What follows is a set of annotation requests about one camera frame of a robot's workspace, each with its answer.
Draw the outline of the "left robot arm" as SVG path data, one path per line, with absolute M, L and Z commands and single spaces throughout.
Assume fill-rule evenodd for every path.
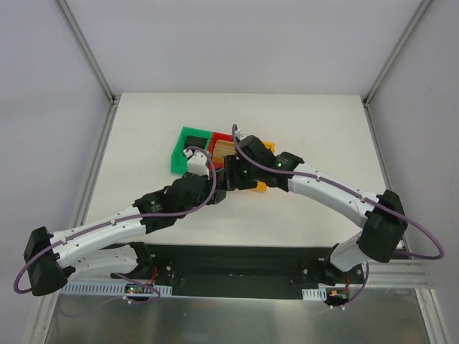
M 185 155 L 188 171 L 183 176 L 106 219 L 63 231 L 50 232 L 45 226 L 33 230 L 14 291 L 45 296 L 91 272 L 147 277 L 151 272 L 151 255 L 140 244 L 128 244 L 119 253 L 109 254 L 104 249 L 169 228 L 225 198 L 225 171 L 215 166 L 211 154 L 192 146 L 186 148 Z

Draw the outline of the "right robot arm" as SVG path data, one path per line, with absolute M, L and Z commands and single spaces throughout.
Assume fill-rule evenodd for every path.
M 264 183 L 313 199 L 361 229 L 336 244 L 326 258 L 323 276 L 329 282 L 340 282 L 351 268 L 368 260 L 391 260 L 407 229 L 402 202 L 395 192 L 377 194 L 344 186 L 292 153 L 275 155 L 253 135 L 239 141 L 238 147 L 235 154 L 224 157 L 227 190 L 251 189 Z

